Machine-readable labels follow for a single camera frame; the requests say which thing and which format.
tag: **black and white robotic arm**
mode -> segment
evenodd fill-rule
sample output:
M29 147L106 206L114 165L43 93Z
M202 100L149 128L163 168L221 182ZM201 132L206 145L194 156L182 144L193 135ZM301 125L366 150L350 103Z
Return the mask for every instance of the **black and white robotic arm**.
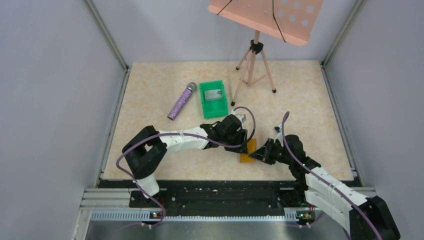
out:
M153 138L126 154L126 162L137 183L150 196L157 194L159 186L155 179L155 170L165 154L188 149L205 150L219 146L207 139L227 146L240 145L240 147L224 147L224 149L247 154L246 143L249 139L247 139L247 130L242 126L246 116L235 114L233 111L231 113L222 121L201 124L183 131L162 131L156 130L153 126L145 127L122 149L123 153L148 137L166 133L174 133L174 135ZM269 138L261 148L249 156L269 165L276 162L288 165L296 179L293 189L293 198L296 202L300 205L310 204L318 207L339 223L353 240L376 240L376 234L371 225L376 228L382 240L400 239L400 233L383 199L378 196L370 198L356 192L332 177L318 162L306 156L303 144L297 135L285 136L288 144L285 146L281 127L280 125L274 128L277 133L274 139ZM295 161L288 148L301 164ZM357 206L372 224L366 222L363 215L357 211L358 208L355 209L346 198Z

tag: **black tripod clamp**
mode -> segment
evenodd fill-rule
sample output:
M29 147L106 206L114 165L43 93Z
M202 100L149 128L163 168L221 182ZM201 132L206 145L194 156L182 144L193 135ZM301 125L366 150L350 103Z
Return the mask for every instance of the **black tripod clamp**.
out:
M250 40L250 50L253 51L256 55L262 52L262 49L264 49L264 44L262 42L257 42L255 44L255 41L253 39Z

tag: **green plastic bin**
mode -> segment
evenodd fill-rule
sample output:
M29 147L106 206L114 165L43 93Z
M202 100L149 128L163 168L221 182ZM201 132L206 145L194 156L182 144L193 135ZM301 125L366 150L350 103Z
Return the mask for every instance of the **green plastic bin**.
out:
M222 80L202 82L199 84L201 107L205 119L222 117L228 115L228 103ZM218 100L206 101L205 91L221 89L222 98Z

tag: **purple microphone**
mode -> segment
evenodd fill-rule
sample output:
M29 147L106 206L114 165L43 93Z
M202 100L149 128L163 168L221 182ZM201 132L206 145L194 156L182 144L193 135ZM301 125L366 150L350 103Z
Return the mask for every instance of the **purple microphone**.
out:
M178 101L176 101L175 105L169 112L169 119L173 121L177 117L177 115L181 112L181 109L183 109L184 105L186 105L192 93L196 91L196 88L197 86L194 82L187 84L187 88L182 92L182 95L179 97Z

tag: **yellow sponge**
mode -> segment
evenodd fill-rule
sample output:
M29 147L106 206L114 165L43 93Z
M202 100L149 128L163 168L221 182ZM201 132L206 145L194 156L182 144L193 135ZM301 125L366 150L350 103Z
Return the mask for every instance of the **yellow sponge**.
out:
M256 151L256 138L252 138L247 143L248 154L240 154L240 163L254 163L255 159L249 157L249 154L253 153L254 151Z

